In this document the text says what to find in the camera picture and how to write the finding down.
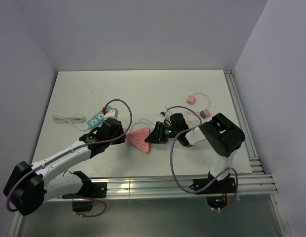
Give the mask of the pink triangular power strip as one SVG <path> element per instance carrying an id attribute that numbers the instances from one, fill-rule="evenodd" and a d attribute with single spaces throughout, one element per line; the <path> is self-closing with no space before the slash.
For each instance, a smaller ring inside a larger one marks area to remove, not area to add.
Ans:
<path id="1" fill-rule="evenodd" d="M 148 154 L 151 151 L 151 144 L 145 142 L 145 139 L 150 134 L 149 127 L 143 127 L 138 130 L 129 132 L 126 134 L 126 140 L 128 143 L 136 147 L 141 152 Z"/>

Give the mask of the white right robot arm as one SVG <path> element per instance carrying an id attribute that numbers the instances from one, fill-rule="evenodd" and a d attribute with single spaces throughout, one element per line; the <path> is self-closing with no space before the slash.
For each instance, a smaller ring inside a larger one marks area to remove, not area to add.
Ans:
<path id="1" fill-rule="evenodd" d="M 191 130 L 184 116 L 175 113 L 170 116 L 169 124 L 157 122 L 145 142 L 165 144 L 169 138 L 177 138 L 187 148 L 204 141 L 210 144 L 217 157 L 209 171 L 211 179 L 208 183 L 210 190 L 218 193 L 226 186 L 225 179 L 230 175 L 227 168 L 231 167 L 236 151 L 245 141 L 245 134 L 221 113 Z"/>

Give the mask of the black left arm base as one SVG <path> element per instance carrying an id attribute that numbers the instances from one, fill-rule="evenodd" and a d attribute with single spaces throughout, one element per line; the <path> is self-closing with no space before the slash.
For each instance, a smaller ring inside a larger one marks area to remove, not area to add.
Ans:
<path id="1" fill-rule="evenodd" d="M 76 215 L 81 215 L 82 217 L 96 217 L 103 214 L 107 209 L 107 204 L 102 200 L 106 197 L 107 193 L 107 183 L 101 182 L 100 184 L 89 183 L 84 184 L 82 188 L 73 195 L 73 198 L 80 198 L 84 201 L 72 201 L 72 210 Z M 96 204 L 101 203 L 103 205 L 103 210 L 97 214 L 83 214 L 83 212 L 90 212 Z"/>

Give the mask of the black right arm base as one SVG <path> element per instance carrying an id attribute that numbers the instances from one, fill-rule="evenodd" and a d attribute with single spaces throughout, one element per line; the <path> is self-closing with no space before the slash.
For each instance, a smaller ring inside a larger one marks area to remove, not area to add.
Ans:
<path id="1" fill-rule="evenodd" d="M 193 179 L 193 184 L 190 185 L 192 191 L 199 191 L 205 186 L 207 186 L 210 181 L 213 180 L 213 176 L 209 174 L 208 178 L 203 179 Z M 211 208 L 224 208 L 229 203 L 228 194 L 234 194 L 236 196 L 238 191 L 238 179 L 234 179 L 228 174 L 223 180 L 215 180 L 207 189 L 198 193 L 199 195 L 216 195 L 213 197 L 207 197 L 207 203 Z"/>

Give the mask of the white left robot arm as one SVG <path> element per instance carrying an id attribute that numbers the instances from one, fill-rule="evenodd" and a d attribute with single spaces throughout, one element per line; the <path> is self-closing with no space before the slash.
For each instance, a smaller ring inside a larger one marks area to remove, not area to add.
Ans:
<path id="1" fill-rule="evenodd" d="M 122 123 L 107 118 L 100 127 L 82 135 L 71 146 L 44 160 L 27 164 L 18 163 L 3 190 L 7 197 L 6 208 L 26 216 L 36 211 L 45 201 L 69 196 L 92 199 L 97 189 L 82 171 L 59 177 L 72 166 L 93 158 L 110 145 L 124 143 Z"/>

